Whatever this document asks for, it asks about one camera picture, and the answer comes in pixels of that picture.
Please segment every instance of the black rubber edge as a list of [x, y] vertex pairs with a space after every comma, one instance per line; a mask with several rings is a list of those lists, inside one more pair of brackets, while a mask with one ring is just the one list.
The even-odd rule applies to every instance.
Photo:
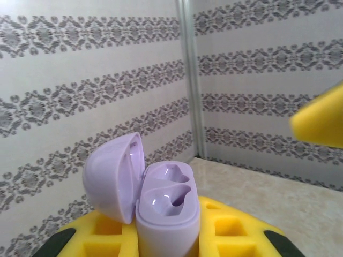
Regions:
[[271, 230], [265, 230], [264, 234], [279, 252], [281, 257], [305, 257], [287, 237]]
[[32, 257], [57, 257], [75, 232], [76, 229], [69, 228], [54, 234]]

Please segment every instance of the beige countertop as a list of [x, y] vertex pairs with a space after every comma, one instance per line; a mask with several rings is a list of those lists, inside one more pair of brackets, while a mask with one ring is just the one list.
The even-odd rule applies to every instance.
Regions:
[[198, 194], [283, 230], [306, 257], [343, 256], [343, 193], [194, 158]]

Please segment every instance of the marble surface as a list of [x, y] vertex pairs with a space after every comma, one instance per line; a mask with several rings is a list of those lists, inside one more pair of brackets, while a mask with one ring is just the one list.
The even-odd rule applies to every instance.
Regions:
[[285, 232], [306, 257], [343, 256], [343, 193], [194, 158], [198, 194]]

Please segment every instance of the yellow object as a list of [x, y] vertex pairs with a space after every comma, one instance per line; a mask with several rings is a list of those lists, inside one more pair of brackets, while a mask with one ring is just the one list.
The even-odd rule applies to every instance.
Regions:
[[[280, 257], [263, 234], [282, 231], [240, 210], [205, 197], [201, 207], [199, 257]], [[93, 211], [64, 226], [76, 233], [58, 257], [138, 257], [136, 225], [115, 222]]]
[[297, 140], [343, 148], [343, 81], [301, 108], [290, 125]]

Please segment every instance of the open lid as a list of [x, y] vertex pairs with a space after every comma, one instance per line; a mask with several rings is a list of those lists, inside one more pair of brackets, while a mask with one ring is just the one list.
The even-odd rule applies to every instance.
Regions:
[[135, 213], [145, 170], [138, 132], [123, 135], [97, 148], [86, 160], [83, 184], [99, 212], [126, 224]]

